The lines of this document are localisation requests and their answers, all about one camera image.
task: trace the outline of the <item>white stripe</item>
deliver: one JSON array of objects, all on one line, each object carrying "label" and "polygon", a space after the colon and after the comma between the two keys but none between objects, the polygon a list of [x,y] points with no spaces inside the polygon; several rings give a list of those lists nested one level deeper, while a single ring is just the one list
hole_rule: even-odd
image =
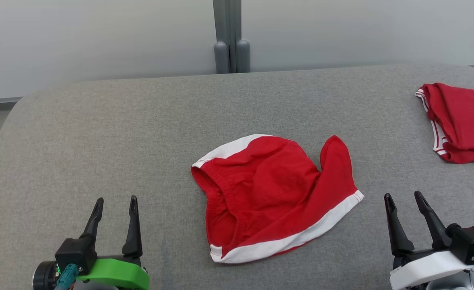
[{"label": "white stripe", "polygon": [[201,168],[205,162],[208,162],[214,158],[228,158],[232,156],[233,154],[236,154],[237,152],[241,152],[242,150],[246,149],[246,147],[248,147],[248,145],[253,140],[260,137],[265,137],[265,136],[271,137],[271,135],[253,134],[250,136],[239,138],[230,143],[223,144],[217,147],[216,149],[210,151],[209,153],[207,153],[200,160],[197,160],[196,163],[192,165],[192,167]]},{"label": "white stripe", "polygon": [[[427,98],[425,97],[425,94],[423,93],[423,90],[419,89],[416,93],[414,93],[414,95],[421,99],[421,101],[423,102],[423,108],[425,109],[425,112],[428,112],[429,105],[427,102]],[[448,139],[446,139],[445,137],[445,132],[443,132],[443,129],[441,128],[441,126],[439,126],[439,124],[436,121],[430,120],[430,124],[432,125],[432,131],[434,132],[433,150],[439,155],[446,154],[447,152],[445,148],[443,147],[443,143],[448,142]]]},{"label": "white stripe", "polygon": [[359,191],[351,194],[342,202],[329,210],[320,220],[309,228],[292,236],[270,240],[267,242],[259,242],[257,244],[250,244],[248,246],[240,246],[230,250],[223,258],[222,247],[210,245],[210,256],[214,262],[237,264],[250,262],[257,259],[272,256],[276,253],[287,251],[297,246],[301,246],[306,242],[319,237],[331,229],[342,217],[346,215],[359,201],[364,199],[364,195]]}]

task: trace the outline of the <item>gray fabric surface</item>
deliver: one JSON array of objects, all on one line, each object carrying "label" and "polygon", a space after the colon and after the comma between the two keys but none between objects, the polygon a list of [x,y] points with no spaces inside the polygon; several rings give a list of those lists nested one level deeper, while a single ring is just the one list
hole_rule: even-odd
[{"label": "gray fabric surface", "polygon": [[[474,164],[446,164],[414,92],[474,88],[474,68],[408,64],[78,83],[23,98],[0,132],[0,289],[28,289],[40,261],[77,237],[105,198],[99,255],[120,253],[139,198],[151,289],[387,289],[390,192],[418,249],[430,233],[413,193],[445,224],[474,224]],[[244,265],[211,261],[206,197],[190,166],[249,134],[298,141],[319,164],[332,134],[347,144],[366,196],[322,237]]]}]

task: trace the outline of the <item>white wall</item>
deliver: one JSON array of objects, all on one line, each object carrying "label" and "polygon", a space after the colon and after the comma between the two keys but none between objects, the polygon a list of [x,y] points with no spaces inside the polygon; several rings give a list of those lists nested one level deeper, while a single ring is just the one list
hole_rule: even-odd
[{"label": "white wall", "polygon": [[252,71],[474,64],[474,0],[242,0]]},{"label": "white wall", "polygon": [[215,73],[211,0],[0,0],[0,98],[71,81]]}]

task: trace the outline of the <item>red garment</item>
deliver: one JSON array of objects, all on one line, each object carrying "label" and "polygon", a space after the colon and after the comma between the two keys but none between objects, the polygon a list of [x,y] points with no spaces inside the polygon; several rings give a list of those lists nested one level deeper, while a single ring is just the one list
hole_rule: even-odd
[{"label": "red garment", "polygon": [[448,162],[474,162],[474,90],[425,84],[416,97],[434,130],[434,151]]},{"label": "red garment", "polygon": [[206,234],[215,262],[244,263],[293,250],[331,229],[364,198],[337,136],[321,150],[322,172],[298,143],[255,134],[192,165],[206,193]]}]

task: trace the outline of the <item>cable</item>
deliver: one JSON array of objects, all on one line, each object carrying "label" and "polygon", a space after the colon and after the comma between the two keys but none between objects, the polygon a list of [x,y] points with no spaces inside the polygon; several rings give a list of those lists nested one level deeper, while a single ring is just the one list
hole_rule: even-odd
[{"label": "cable", "polygon": [[76,264],[68,264],[56,282],[55,290],[68,290],[78,277],[79,269]]}]

